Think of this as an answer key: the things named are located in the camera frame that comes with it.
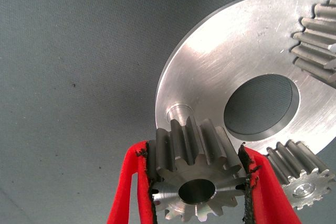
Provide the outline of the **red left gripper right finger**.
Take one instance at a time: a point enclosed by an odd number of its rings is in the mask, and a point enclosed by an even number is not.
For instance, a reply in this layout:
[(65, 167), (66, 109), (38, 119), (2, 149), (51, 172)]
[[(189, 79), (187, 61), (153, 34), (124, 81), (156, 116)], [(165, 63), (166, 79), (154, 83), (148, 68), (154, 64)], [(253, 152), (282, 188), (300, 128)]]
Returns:
[(301, 223), (268, 159), (242, 144), (238, 157), (247, 174), (244, 223)]

